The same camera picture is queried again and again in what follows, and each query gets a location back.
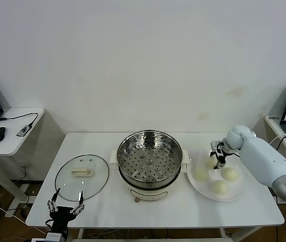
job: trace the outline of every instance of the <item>table leg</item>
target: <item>table leg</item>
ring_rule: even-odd
[[[225,234],[224,227],[220,227],[219,229],[220,229],[221,238],[228,238],[228,236]]]
[[[262,228],[262,226],[240,228],[237,232],[233,233],[232,238],[234,242],[242,241],[244,238],[248,237],[260,228]]]
[[[79,229],[78,239],[82,238],[83,231],[84,231],[84,229],[83,229],[83,228],[80,228],[80,229]]]
[[[27,201],[27,195],[23,193],[14,183],[12,183],[11,180],[9,180],[1,171],[0,185],[5,188],[10,194],[12,194],[15,198],[18,198],[20,201]]]

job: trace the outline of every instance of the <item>wooden floor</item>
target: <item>wooden floor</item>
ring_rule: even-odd
[[[27,191],[27,194],[36,195],[40,189],[40,185],[31,185]],[[5,189],[0,188],[0,202],[3,208],[8,207],[9,203],[13,199]],[[253,233],[247,237],[243,242],[286,242],[286,206],[279,205],[279,208],[284,215],[285,224],[278,227],[278,240],[276,237],[276,227],[264,227],[259,231]],[[15,214],[23,221],[24,218],[21,216],[22,209],[18,210]],[[34,237],[42,238],[44,235],[34,228],[28,227],[21,223],[15,218],[6,218],[1,214],[0,219],[0,239],[20,236],[26,239],[31,239]],[[237,229],[229,228],[226,229],[227,235],[233,233]],[[69,233],[76,238],[78,234],[77,229],[71,229]],[[219,229],[122,229],[117,231],[110,230],[100,230],[100,229],[86,229],[83,233],[83,238],[213,238],[220,237]],[[8,242],[17,241],[23,242],[23,239],[13,238],[11,240],[6,240]]]

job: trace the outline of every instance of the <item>white wall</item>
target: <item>white wall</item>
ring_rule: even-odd
[[[65,133],[252,127],[285,87],[285,0],[0,1],[2,99]]]

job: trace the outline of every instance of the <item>mouse cable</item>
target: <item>mouse cable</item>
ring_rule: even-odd
[[[29,112],[29,113],[27,113],[27,114],[23,114],[23,115],[20,115],[20,116],[17,116],[17,117],[5,117],[5,116],[3,116],[3,117],[0,117],[0,121],[8,120],[8,119],[16,119],[16,118],[20,118],[20,117],[25,117],[25,116],[30,115],[30,114],[36,114],[35,119],[33,119],[33,121],[30,122],[30,124],[28,125],[28,127],[31,128],[31,127],[33,126],[34,121],[35,121],[35,120],[37,119],[37,117],[38,117],[38,113],[36,113],[36,112]]]

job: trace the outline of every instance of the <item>steamed bun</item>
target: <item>steamed bun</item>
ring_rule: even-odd
[[[235,182],[239,177],[238,172],[235,169],[230,168],[230,167],[222,169],[221,175],[224,179],[230,182]]]
[[[225,195],[228,192],[227,185],[222,180],[216,180],[211,184],[211,189],[216,195]]]
[[[205,162],[205,166],[208,167],[209,169],[213,169],[216,165],[217,165],[217,159],[215,158],[215,156],[209,157]]]
[[[206,168],[198,166],[193,171],[193,177],[195,180],[203,181],[209,178],[209,174]]]

